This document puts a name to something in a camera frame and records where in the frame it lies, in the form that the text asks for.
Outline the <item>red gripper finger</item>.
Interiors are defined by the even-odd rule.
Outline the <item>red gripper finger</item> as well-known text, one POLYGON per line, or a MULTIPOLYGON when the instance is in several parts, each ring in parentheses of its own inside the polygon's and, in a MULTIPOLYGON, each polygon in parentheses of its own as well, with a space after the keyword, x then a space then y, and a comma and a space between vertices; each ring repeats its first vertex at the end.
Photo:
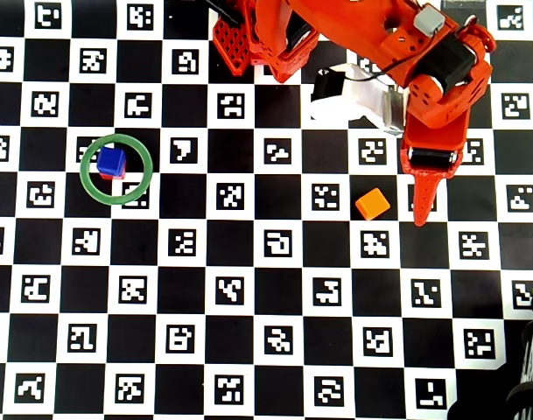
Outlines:
POLYGON ((431 212, 438 184, 451 179, 459 168, 462 150, 430 150, 402 146, 400 161, 403 172, 414 177, 414 224, 423 226, 431 212))

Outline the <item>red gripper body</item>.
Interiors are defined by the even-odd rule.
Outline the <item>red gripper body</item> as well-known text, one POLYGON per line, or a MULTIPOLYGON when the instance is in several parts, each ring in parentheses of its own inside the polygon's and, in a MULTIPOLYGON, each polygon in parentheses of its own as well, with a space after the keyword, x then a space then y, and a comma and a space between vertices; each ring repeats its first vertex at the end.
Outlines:
POLYGON ((485 94, 492 71, 491 65, 478 64, 467 84, 449 92, 429 74, 416 76, 409 84, 403 140, 413 149, 462 150, 471 107, 485 94))

